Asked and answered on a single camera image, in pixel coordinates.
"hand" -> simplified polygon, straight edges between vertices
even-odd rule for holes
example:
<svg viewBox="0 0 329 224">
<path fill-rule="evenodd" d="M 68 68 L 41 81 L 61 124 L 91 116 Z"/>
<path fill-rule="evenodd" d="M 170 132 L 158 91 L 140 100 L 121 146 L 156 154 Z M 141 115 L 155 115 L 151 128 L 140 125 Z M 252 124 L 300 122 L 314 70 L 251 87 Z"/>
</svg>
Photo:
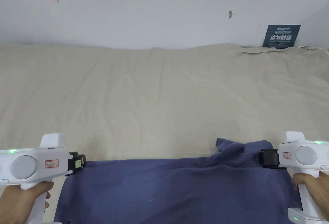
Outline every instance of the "hand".
<svg viewBox="0 0 329 224">
<path fill-rule="evenodd" d="M 0 197 L 0 224 L 24 224 L 31 213 L 36 198 L 53 188 L 54 182 L 40 182 L 27 189 L 20 189 L 20 185 L 7 186 Z"/>
<path fill-rule="evenodd" d="M 314 178 L 310 174 L 296 173 L 292 177 L 292 183 L 306 186 L 314 202 L 329 221 L 329 175 L 324 172 L 319 172 L 319 174 L 318 178 Z"/>
</svg>

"beige bedsheet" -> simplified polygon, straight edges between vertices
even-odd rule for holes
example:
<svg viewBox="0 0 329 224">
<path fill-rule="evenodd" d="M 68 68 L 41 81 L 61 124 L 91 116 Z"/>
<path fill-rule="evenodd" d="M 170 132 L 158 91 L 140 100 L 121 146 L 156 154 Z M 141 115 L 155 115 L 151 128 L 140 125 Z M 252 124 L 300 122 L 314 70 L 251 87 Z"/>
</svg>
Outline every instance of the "beige bedsheet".
<svg viewBox="0 0 329 224">
<path fill-rule="evenodd" d="M 218 137 L 277 147 L 286 130 L 329 140 L 328 68 L 320 49 L 2 45 L 0 149 L 50 132 L 88 160 L 208 156 Z"/>
</svg>

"sign with chinese text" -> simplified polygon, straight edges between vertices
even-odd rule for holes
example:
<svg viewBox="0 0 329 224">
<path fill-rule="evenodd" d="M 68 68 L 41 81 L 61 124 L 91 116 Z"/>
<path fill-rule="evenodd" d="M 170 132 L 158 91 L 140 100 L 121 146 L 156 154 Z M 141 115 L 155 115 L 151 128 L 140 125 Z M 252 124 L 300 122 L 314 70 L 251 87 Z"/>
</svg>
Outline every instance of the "sign with chinese text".
<svg viewBox="0 0 329 224">
<path fill-rule="evenodd" d="M 269 25 L 263 47 L 284 49 L 293 47 L 300 25 Z"/>
</svg>

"white label sticker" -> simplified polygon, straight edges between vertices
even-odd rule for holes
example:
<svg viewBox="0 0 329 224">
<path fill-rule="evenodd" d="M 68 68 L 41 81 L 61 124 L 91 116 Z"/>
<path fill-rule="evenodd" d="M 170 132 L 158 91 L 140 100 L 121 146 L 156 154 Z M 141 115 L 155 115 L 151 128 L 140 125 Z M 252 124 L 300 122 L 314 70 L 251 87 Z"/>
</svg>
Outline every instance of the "white label sticker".
<svg viewBox="0 0 329 224">
<path fill-rule="evenodd" d="M 283 157 L 284 157 L 285 159 L 289 159 L 289 160 L 291 160 L 291 153 L 289 153 L 289 152 L 283 152 Z"/>
<path fill-rule="evenodd" d="M 46 160 L 44 163 L 44 168 L 54 168 L 58 167 L 59 165 L 59 160 Z"/>
</svg>

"blue cloth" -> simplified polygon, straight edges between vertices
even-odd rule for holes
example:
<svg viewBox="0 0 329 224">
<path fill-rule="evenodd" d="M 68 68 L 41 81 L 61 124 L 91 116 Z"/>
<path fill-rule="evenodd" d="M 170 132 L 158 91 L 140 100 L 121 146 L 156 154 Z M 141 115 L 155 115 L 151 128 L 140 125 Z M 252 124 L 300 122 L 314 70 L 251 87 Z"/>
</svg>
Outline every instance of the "blue cloth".
<svg viewBox="0 0 329 224">
<path fill-rule="evenodd" d="M 63 224 L 291 224 L 301 208 L 286 170 L 265 169 L 267 141 L 217 139 L 210 157 L 89 161 L 63 186 L 55 222 Z"/>
</svg>

